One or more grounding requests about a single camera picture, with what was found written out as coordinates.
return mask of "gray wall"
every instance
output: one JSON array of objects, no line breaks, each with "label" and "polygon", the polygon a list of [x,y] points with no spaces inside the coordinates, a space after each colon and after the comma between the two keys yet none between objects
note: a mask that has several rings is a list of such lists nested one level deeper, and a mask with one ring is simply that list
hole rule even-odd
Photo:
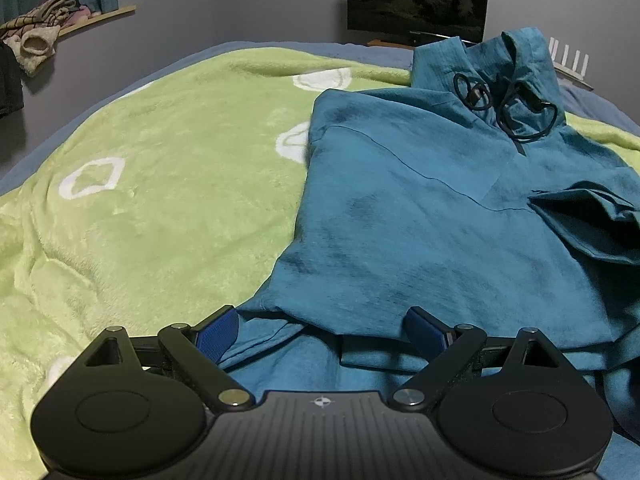
[{"label": "gray wall", "polygon": [[[354,41],[380,35],[345,32],[345,0],[228,0],[238,40]],[[640,123],[640,0],[489,0],[485,39],[503,30],[538,27],[546,37],[589,54],[586,81]]]},{"label": "gray wall", "polygon": [[[0,120],[0,176],[101,99],[214,44],[376,37],[346,31],[346,0],[120,0],[129,4],[138,6],[135,15],[67,36],[43,72],[26,80],[24,110]],[[535,25],[561,48],[589,54],[587,81],[640,123],[639,12],[640,0],[489,0],[485,37]]]},{"label": "gray wall", "polygon": [[215,0],[119,0],[135,14],[69,34],[34,78],[24,109],[0,120],[0,175],[102,99],[184,56],[225,41]]}]

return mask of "triangular cutout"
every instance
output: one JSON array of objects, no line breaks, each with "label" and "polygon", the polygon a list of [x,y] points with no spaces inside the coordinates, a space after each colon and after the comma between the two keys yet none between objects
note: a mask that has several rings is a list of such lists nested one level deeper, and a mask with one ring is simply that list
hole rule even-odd
[{"label": "triangular cutout", "polygon": [[558,368],[551,356],[545,352],[539,342],[529,341],[527,352],[524,357],[524,364],[528,366],[542,366],[546,368]]},{"label": "triangular cutout", "polygon": [[114,337],[105,339],[100,348],[89,357],[87,366],[119,365],[122,362],[122,355],[118,346],[118,340]]}]

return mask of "green blanket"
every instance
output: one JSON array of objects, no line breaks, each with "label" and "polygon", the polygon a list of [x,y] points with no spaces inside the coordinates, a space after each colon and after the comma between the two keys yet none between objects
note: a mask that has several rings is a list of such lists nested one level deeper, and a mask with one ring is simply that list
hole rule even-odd
[{"label": "green blanket", "polygon": [[287,246],[326,88],[405,70],[281,48],[223,54],[96,112],[0,198],[0,479],[46,471],[29,431],[105,327],[153,335],[250,298]]}]

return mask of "bed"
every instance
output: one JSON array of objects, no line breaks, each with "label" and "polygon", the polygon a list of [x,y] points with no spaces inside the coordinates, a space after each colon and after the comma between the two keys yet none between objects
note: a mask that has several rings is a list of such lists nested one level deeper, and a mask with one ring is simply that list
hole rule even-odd
[{"label": "bed", "polygon": [[[354,44],[225,43],[63,127],[0,180],[0,478],[44,472],[34,405],[104,327],[149,335],[240,304],[290,242],[306,136],[325,89],[408,86],[412,53]],[[568,122],[640,170],[640,126],[562,85]],[[640,475],[616,437],[601,473]]]}]

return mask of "black drawstring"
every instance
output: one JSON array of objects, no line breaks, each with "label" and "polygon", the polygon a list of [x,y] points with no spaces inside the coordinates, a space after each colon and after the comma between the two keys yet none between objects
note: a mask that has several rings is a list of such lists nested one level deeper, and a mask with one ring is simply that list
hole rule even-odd
[{"label": "black drawstring", "polygon": [[[466,85],[465,96],[460,93],[461,80]],[[489,108],[494,106],[492,94],[491,92],[489,92],[487,86],[484,83],[480,82],[476,83],[472,87],[468,77],[464,74],[456,73],[453,76],[453,88],[458,98],[471,111],[479,112],[488,110]],[[554,111],[554,118],[544,130],[530,135],[519,135],[513,131],[511,125],[514,124],[514,120],[508,111],[507,104],[511,101],[512,98],[516,96],[520,97],[524,105],[535,114],[541,114],[547,108],[551,108]],[[486,97],[486,104],[477,106],[477,104],[482,100],[483,97]],[[556,119],[558,118],[558,107],[555,104],[550,103],[549,101],[540,100],[538,96],[523,82],[514,81],[510,83],[504,95],[504,98],[496,107],[495,117],[498,126],[500,126],[500,129],[504,131],[511,140],[513,140],[518,150],[521,151],[521,146],[519,146],[519,144],[523,144],[525,142],[533,142],[534,140],[538,140],[542,137],[547,136],[551,132],[551,129],[553,128],[554,124],[556,123]]]}]

